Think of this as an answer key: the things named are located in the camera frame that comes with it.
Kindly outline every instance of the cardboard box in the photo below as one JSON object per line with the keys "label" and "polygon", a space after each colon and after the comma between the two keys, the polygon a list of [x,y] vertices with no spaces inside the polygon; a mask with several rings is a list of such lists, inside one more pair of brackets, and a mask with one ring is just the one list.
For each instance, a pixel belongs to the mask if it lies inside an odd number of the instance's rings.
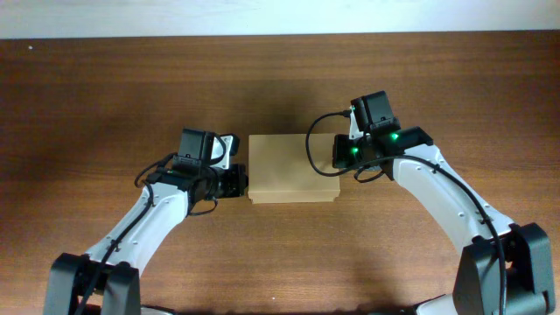
{"label": "cardboard box", "polygon": [[[334,134],[310,137],[313,162],[323,172],[333,169]],[[334,201],[338,177],[317,174],[305,152],[305,135],[252,135],[248,138],[248,197],[253,203]]]}

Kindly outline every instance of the white wall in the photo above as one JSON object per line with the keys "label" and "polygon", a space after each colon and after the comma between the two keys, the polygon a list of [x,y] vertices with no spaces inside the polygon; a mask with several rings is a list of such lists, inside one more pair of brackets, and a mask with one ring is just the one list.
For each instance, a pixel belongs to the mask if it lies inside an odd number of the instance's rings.
{"label": "white wall", "polygon": [[0,38],[560,28],[560,0],[0,0]]}

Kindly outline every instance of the robotic arm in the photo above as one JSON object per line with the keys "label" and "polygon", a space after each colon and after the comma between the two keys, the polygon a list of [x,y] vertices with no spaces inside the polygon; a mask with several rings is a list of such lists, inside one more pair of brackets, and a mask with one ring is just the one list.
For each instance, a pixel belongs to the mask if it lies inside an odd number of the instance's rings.
{"label": "robotic arm", "polygon": [[[215,208],[217,199],[245,193],[245,166],[230,164],[238,147],[235,135],[184,129],[178,153],[151,166],[157,169],[124,218],[84,255],[62,254],[54,262],[44,314],[84,312],[93,289],[103,292],[101,315],[169,314],[141,308],[139,277],[175,226],[189,215],[213,211],[193,212],[198,201],[213,200]],[[172,168],[166,168],[171,160]]]}
{"label": "robotic arm", "polygon": [[[334,138],[333,166],[342,171],[381,170],[412,193],[430,212],[461,254],[452,295],[418,304],[408,314],[550,314],[556,306],[550,241],[535,223],[519,227],[485,202],[450,166],[419,127],[401,129],[385,92],[351,101],[348,135]],[[502,250],[504,263],[498,259]],[[505,261],[511,267],[505,270]]]}

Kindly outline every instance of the black bracket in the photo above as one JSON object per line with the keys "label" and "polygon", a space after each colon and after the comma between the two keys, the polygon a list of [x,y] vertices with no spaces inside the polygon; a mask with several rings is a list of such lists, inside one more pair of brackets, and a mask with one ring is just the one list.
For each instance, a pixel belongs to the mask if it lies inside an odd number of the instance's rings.
{"label": "black bracket", "polygon": [[[99,265],[87,255],[62,254],[52,264],[46,288],[44,314],[74,314],[78,297]],[[95,286],[103,292],[101,315],[140,315],[140,276],[138,269],[121,262],[105,266]]]}
{"label": "black bracket", "polygon": [[[507,270],[508,314],[544,315],[556,308],[550,240],[535,223],[511,226],[502,236]],[[492,240],[463,248],[453,302],[458,315],[492,315],[500,302],[500,268]]]}

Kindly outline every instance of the wooden table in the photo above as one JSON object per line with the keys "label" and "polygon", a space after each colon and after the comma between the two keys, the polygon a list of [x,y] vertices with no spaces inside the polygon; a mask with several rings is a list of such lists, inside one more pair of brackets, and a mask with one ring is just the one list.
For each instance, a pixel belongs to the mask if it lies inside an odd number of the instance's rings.
{"label": "wooden table", "polygon": [[[480,195],[548,232],[559,292],[559,52],[558,31],[1,41],[0,305],[40,310],[54,259],[123,217],[184,126],[236,133],[247,163],[249,135],[305,133],[381,89]],[[452,291],[459,257],[412,195],[386,178],[340,187],[334,203],[244,197],[188,218],[148,264],[143,302],[332,312]]]}

